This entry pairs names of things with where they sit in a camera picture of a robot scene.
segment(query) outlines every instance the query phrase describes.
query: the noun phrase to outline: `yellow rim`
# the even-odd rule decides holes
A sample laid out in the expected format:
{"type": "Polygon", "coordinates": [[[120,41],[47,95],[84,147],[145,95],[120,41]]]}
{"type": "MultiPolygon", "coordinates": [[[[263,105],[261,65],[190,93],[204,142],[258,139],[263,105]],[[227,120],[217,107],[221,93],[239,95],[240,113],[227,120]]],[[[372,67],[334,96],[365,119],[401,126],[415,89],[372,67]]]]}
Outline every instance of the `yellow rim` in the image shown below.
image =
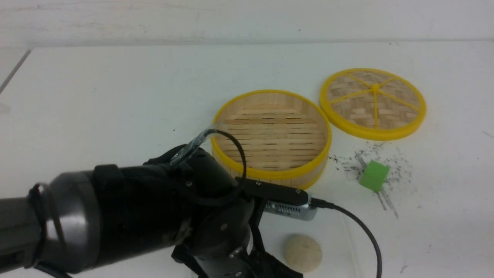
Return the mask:
{"type": "MultiPolygon", "coordinates": [[[[324,122],[326,123],[326,125],[328,127],[328,140],[326,142],[326,145],[324,146],[323,151],[316,158],[314,158],[312,161],[308,162],[307,164],[304,164],[298,168],[294,168],[294,169],[290,169],[290,170],[284,170],[284,171],[264,171],[264,170],[259,170],[259,169],[247,167],[247,176],[255,177],[258,179],[267,179],[267,180],[291,179],[291,178],[295,178],[295,177],[299,177],[301,175],[307,174],[310,171],[312,171],[314,168],[316,168],[318,165],[320,165],[322,163],[322,161],[328,156],[329,146],[331,145],[331,129],[329,126],[329,121],[328,121],[327,117],[325,116],[324,112],[315,103],[304,98],[303,96],[297,95],[295,93],[287,92],[287,91],[282,91],[282,90],[258,90],[258,91],[245,93],[245,94],[242,94],[238,97],[231,99],[229,102],[224,104],[221,107],[221,109],[216,113],[216,115],[213,119],[213,124],[216,123],[216,120],[218,119],[219,115],[232,102],[234,102],[234,101],[236,101],[242,97],[246,97],[246,96],[249,96],[251,94],[256,94],[256,93],[284,93],[284,94],[291,95],[293,97],[299,98],[299,99],[309,103],[314,108],[316,108],[317,111],[323,117],[324,122]]],[[[220,158],[221,162],[223,162],[226,166],[233,169],[234,171],[237,171],[239,173],[242,172],[242,170],[243,170],[242,165],[235,162],[233,159],[231,159],[225,153],[223,153],[223,151],[220,149],[220,147],[218,145],[218,142],[216,141],[216,139],[214,137],[211,139],[211,144],[212,144],[213,150],[216,152],[216,154],[220,158]]],[[[312,185],[317,180],[317,178],[314,179],[313,181],[311,181],[312,183],[309,182],[309,183],[305,184],[304,186],[309,187],[310,185],[312,185]]]]}
{"type": "MultiPolygon", "coordinates": [[[[354,79],[356,79],[356,80],[360,81],[361,83],[369,86],[369,89],[371,88],[371,85],[366,84],[365,82],[363,82],[357,78],[354,78],[354,79]]],[[[326,116],[329,118],[329,121],[331,121],[331,123],[334,124],[337,128],[343,130],[346,133],[349,133],[351,135],[354,135],[354,136],[357,136],[360,138],[370,139],[370,140],[380,140],[380,141],[400,139],[400,138],[403,138],[403,137],[406,137],[406,136],[412,134],[413,132],[415,132],[420,127],[420,124],[422,124],[422,121],[425,118],[425,114],[426,114],[426,110],[427,110],[425,100],[424,100],[422,94],[410,82],[406,81],[405,79],[403,79],[397,75],[394,75],[394,74],[386,72],[386,71],[377,70],[377,69],[366,69],[366,68],[348,69],[348,70],[340,71],[340,72],[333,74],[331,77],[329,77],[324,82],[323,87],[321,88],[320,102],[321,102],[322,109],[324,110],[326,116]],[[342,75],[345,75],[345,74],[355,72],[355,71],[370,71],[370,72],[385,74],[385,75],[390,76],[392,79],[399,80],[399,81],[403,82],[404,84],[406,84],[415,93],[415,95],[417,96],[417,99],[419,101],[420,107],[418,107],[418,108],[412,107],[413,109],[418,110],[417,117],[412,122],[407,124],[406,126],[392,129],[392,130],[379,130],[379,129],[362,127],[362,126],[359,126],[357,124],[351,123],[347,119],[341,117],[331,107],[331,104],[327,98],[328,89],[329,89],[330,84],[336,78],[338,78],[342,75]]]]}

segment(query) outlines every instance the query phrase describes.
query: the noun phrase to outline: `dough ball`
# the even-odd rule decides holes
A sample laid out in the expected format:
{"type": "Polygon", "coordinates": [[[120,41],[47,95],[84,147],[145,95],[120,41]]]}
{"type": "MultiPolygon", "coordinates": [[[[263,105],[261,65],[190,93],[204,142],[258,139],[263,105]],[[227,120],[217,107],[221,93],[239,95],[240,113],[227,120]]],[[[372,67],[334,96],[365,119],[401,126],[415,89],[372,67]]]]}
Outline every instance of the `dough ball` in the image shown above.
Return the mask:
{"type": "Polygon", "coordinates": [[[323,253],[319,244],[306,235],[294,235],[285,243],[285,260],[293,270],[311,272],[322,261],[323,253]]]}

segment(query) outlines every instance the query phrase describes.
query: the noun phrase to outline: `green cube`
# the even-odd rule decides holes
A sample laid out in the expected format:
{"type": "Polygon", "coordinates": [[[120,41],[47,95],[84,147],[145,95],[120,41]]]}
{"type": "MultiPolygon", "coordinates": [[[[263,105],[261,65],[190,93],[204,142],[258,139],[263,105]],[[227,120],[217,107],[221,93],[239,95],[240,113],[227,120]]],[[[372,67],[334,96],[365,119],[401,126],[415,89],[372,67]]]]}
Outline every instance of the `green cube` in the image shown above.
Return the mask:
{"type": "Polygon", "coordinates": [[[389,167],[381,163],[371,161],[360,179],[360,184],[374,192],[381,191],[382,185],[388,175],[389,167]]]}

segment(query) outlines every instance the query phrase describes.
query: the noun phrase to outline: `bamboo steamer lid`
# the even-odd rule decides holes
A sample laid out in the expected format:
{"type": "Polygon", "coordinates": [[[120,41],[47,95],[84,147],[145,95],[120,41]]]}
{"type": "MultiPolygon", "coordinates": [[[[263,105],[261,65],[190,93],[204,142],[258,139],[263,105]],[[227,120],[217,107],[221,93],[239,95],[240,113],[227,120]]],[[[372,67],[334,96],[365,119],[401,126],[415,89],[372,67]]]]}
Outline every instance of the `bamboo steamer lid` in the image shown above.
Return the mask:
{"type": "MultiPolygon", "coordinates": [[[[226,126],[242,144],[249,179],[306,189],[328,160],[328,119],[316,104],[294,93],[260,90],[240,95],[218,111],[213,123],[226,126]]],[[[232,176],[241,176],[242,161],[233,143],[221,136],[211,143],[216,160],[232,176]]]]}
{"type": "Polygon", "coordinates": [[[415,132],[425,100],[405,79],[376,69],[349,69],[329,77],[321,89],[329,121],[360,138],[394,140],[415,132]]]}

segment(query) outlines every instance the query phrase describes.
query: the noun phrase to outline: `white wall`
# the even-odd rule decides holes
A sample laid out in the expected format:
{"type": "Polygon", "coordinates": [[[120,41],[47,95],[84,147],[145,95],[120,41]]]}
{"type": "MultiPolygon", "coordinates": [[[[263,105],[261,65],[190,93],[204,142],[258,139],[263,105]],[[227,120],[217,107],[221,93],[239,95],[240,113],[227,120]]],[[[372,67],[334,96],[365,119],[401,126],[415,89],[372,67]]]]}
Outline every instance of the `white wall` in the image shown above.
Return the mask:
{"type": "Polygon", "coordinates": [[[0,47],[494,38],[494,0],[2,0],[0,47]]]}

